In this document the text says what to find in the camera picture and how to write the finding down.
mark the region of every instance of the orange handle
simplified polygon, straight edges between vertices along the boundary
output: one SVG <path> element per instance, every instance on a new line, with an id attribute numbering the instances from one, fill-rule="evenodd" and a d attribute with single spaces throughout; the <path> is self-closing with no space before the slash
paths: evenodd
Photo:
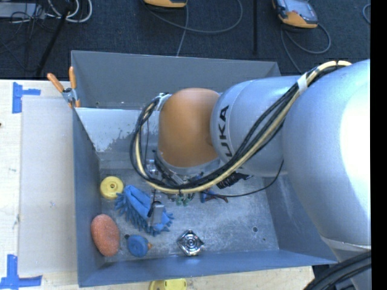
<path id="1" fill-rule="evenodd" d="M 76 89 L 77 88 L 77 81 L 75 79 L 75 73 L 74 73 L 74 67 L 73 66 L 71 66 L 68 69 L 68 77 L 70 78 L 71 88 Z"/>
<path id="2" fill-rule="evenodd" d="M 47 74 L 47 78 L 49 79 L 49 81 L 54 84 L 55 88 L 60 92 L 62 93 L 65 88 L 63 87 L 63 85 L 60 83 L 60 81 L 58 81 L 58 79 L 56 78 L 56 76 L 52 73 L 48 73 Z"/>

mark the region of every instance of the bin floor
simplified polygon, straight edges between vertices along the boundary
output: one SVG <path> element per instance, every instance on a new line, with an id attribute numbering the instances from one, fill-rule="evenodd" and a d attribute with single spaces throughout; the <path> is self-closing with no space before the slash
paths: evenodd
<path id="1" fill-rule="evenodd" d="M 134 170 L 119 169 L 114 172 L 126 185 L 147 192 L 152 187 L 142 180 Z M 221 194 L 242 194 L 263 187 L 262 179 L 250 178 L 237 182 L 220 190 L 212 190 Z M 121 260 L 137 260 L 127 249 L 125 235 L 142 235 L 152 244 L 152 248 L 142 259 L 161 258 L 172 255 L 185 256 L 177 244 L 177 239 L 186 231 L 192 230 L 203 242 L 201 253 L 228 253 L 234 251 L 258 251 L 278 249 L 275 229 L 265 191 L 238 198 L 229 198 L 226 203 L 222 199 L 213 199 L 202 203 L 197 193 L 187 206 L 177 205 L 164 193 L 161 202 L 168 213 L 173 213 L 174 219 L 168 231 L 152 236 L 144 230 L 139 231 L 130 221 L 126 221 L 125 214 L 114 210 L 114 200 L 101 198 L 102 212 L 111 216 L 120 229 L 120 249 L 114 257 L 107 257 L 107 262 Z"/>

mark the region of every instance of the blue brush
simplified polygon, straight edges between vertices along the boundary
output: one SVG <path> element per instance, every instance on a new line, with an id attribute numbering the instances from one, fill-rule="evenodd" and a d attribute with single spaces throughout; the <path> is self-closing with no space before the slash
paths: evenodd
<path id="1" fill-rule="evenodd" d="M 117 193 L 115 199 L 115 210 L 120 210 L 120 216 L 126 213 L 126 221 L 131 221 L 138 230 L 144 229 L 147 233 L 156 236 L 162 231 L 169 231 L 173 219 L 164 209 L 159 224 L 149 226 L 147 223 L 148 213 L 151 209 L 151 197 L 132 185 L 127 185 L 123 193 Z"/>

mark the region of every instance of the blue tape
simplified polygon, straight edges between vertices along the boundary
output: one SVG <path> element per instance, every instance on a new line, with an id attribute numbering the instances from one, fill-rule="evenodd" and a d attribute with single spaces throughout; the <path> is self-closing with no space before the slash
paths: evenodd
<path id="1" fill-rule="evenodd" d="M 18 290 L 19 287 L 35 287 L 42 283 L 42 275 L 30 278 L 19 278 L 18 257 L 9 254 L 7 256 L 7 276 L 1 277 L 0 289 Z"/>
<path id="2" fill-rule="evenodd" d="M 12 113 L 21 113 L 23 95 L 40 95 L 40 89 L 23 89 L 22 85 L 13 82 Z"/>

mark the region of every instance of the wooden table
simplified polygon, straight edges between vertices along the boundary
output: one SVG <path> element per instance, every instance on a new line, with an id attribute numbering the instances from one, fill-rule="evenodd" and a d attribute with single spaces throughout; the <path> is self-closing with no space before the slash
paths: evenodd
<path id="1" fill-rule="evenodd" d="M 7 275 L 7 255 L 18 255 L 19 197 L 21 186 L 21 138 L 23 112 L 12 113 L 13 82 L 23 89 L 40 89 L 42 97 L 60 97 L 49 81 L 0 80 L 0 277 Z M 64 87 L 70 83 L 62 82 Z M 202 289 L 260 289 L 302 290 L 314 274 L 311 267 L 270 269 L 257 272 L 186 278 L 188 290 Z M 78 289 L 77 272 L 43 273 L 39 287 L 30 289 Z M 127 285 L 98 286 L 93 289 L 148 289 L 149 282 Z"/>

